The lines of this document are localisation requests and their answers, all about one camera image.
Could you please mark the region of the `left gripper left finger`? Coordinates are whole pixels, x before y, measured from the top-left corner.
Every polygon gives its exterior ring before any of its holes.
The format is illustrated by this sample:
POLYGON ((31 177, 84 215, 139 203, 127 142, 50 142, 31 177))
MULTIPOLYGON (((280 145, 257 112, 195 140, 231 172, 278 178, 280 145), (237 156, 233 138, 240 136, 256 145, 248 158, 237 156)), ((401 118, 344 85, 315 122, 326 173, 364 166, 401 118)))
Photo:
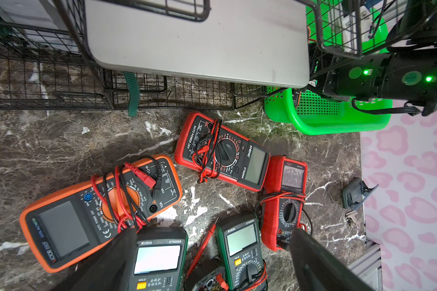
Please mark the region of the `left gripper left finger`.
POLYGON ((137 233, 126 229, 101 250, 91 265, 68 276, 55 291, 127 291, 135 263, 137 233))

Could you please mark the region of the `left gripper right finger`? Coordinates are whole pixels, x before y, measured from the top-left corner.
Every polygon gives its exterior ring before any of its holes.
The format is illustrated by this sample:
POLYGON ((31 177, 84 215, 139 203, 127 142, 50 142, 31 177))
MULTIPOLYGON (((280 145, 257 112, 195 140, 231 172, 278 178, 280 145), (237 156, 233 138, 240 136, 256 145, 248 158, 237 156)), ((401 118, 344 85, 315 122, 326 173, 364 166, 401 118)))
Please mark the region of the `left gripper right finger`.
POLYGON ((297 282, 302 291, 370 291, 306 231, 295 228, 289 243, 297 282))

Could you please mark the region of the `orange wide multimeter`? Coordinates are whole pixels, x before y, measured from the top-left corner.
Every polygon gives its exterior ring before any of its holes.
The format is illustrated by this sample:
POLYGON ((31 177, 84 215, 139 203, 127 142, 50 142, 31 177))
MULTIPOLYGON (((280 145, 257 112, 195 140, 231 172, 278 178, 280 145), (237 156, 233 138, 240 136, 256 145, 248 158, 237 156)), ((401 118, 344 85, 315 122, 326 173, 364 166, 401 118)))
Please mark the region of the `orange wide multimeter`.
POLYGON ((19 222, 36 259, 52 274, 99 251, 125 227, 146 227, 181 198, 170 157, 146 156, 39 199, 19 222))

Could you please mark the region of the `red small Delixi multimeter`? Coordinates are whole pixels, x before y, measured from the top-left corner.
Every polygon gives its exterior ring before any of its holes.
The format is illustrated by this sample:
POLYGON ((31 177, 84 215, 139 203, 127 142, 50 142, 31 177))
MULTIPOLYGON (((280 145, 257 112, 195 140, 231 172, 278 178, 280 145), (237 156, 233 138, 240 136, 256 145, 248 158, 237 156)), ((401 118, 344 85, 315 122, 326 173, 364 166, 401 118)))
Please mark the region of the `red small Delixi multimeter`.
POLYGON ((261 240, 272 251, 286 250, 294 229, 308 231, 301 222, 307 199, 307 163, 285 155, 273 156, 264 181, 261 209, 261 240))

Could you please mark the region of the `red wide multimeter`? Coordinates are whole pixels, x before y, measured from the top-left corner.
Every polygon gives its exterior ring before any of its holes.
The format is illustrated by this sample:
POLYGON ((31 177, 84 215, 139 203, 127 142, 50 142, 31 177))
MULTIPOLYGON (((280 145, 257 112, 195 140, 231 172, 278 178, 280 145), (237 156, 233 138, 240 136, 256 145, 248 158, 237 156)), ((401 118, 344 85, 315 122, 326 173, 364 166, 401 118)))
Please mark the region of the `red wide multimeter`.
POLYGON ((270 151, 229 129, 221 119, 188 115, 177 142, 177 164, 197 172, 197 182, 219 179, 247 190, 263 188, 270 151))

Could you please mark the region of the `black wire desk organizer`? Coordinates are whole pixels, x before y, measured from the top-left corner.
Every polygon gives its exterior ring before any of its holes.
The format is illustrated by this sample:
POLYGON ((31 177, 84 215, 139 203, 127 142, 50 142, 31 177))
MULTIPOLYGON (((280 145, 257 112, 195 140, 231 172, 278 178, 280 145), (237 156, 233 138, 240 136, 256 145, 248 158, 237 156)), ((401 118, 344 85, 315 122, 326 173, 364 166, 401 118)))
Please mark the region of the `black wire desk organizer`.
MULTIPOLYGON (((107 69, 86 40, 86 1, 0 1, 0 110, 233 110, 266 85, 107 69)), ((212 1, 103 1, 203 22, 212 1)))

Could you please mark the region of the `green plastic basket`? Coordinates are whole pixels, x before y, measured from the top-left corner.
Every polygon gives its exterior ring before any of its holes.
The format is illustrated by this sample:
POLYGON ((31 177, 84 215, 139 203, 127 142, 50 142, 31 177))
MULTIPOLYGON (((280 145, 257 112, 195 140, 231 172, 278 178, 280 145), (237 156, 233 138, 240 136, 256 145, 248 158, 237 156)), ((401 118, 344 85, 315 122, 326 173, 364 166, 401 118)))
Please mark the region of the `green plastic basket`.
MULTIPOLYGON (((388 29, 381 1, 316 1, 318 11, 306 8, 310 73, 335 62, 377 49, 386 42, 388 29)), ((333 100, 313 89, 265 87, 261 92, 270 120, 292 124, 306 135, 366 132, 384 129, 391 116, 370 115, 370 110, 390 109, 392 102, 333 100)))

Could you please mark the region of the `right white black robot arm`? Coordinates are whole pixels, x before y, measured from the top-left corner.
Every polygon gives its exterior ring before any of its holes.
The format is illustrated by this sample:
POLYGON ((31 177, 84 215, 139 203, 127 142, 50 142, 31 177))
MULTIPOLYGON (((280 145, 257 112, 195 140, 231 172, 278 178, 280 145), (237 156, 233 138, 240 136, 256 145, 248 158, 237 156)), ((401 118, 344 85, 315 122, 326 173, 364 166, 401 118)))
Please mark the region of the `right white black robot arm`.
POLYGON ((437 1, 408 1, 386 39, 388 53, 373 53, 321 77, 316 89, 340 101, 402 100, 402 107, 368 114, 429 116, 437 111, 437 1))

